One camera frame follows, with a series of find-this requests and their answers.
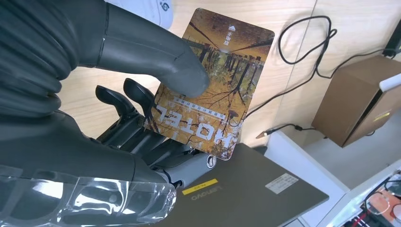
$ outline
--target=laptop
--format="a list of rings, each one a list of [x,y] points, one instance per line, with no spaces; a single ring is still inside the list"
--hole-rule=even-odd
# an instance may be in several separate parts
[[[240,143],[230,160],[177,191],[157,227],[277,227],[320,205],[328,195]]]

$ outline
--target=wooden table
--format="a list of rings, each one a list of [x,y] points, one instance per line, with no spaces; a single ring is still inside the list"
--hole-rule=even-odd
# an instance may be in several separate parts
[[[261,26],[275,32],[292,22],[314,15],[328,15],[333,28],[339,30],[332,40],[322,63],[322,71],[333,69],[339,62],[355,53],[370,51],[385,46],[400,19],[401,1],[399,0],[176,0],[173,1],[174,22],[170,31],[181,37],[196,8],[205,8],[241,21]],[[306,52],[311,46],[323,39],[326,24],[323,21],[302,23],[283,37],[285,56],[293,61],[298,54]],[[250,109],[271,96],[285,90],[306,78],[314,64],[316,54],[312,54],[295,67],[284,63],[277,51],[277,39],[273,42],[266,65],[259,80]],[[90,137],[99,136],[117,118],[114,107],[97,100],[96,85],[102,85],[123,93],[125,78],[132,78],[157,90],[159,81],[148,75],[132,75],[79,67],[62,82],[59,96],[61,110],[72,115],[81,130]],[[256,139],[261,131],[282,122],[295,122],[309,126],[328,87],[329,80],[316,78],[307,86],[277,98],[245,120],[241,141],[249,146],[261,145],[268,137]],[[299,136],[291,130],[291,137]],[[297,139],[304,143],[307,134]]]

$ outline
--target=cardboard box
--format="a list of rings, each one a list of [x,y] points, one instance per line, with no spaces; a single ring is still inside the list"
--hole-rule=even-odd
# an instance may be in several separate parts
[[[401,86],[382,91],[379,83],[401,73],[401,62],[376,56],[340,68],[312,126],[341,147],[382,127],[401,107]]]

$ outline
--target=card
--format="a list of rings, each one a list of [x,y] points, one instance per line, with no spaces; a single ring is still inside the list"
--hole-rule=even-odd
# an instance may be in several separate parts
[[[201,96],[187,98],[161,84],[145,127],[230,159],[273,39],[265,28],[197,9],[183,40],[202,62],[210,85]]]

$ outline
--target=transparent plastic cover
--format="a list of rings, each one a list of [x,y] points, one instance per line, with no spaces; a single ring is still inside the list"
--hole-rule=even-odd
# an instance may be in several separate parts
[[[139,226],[158,222],[172,210],[168,183],[127,182],[22,170],[0,165],[0,226]]]

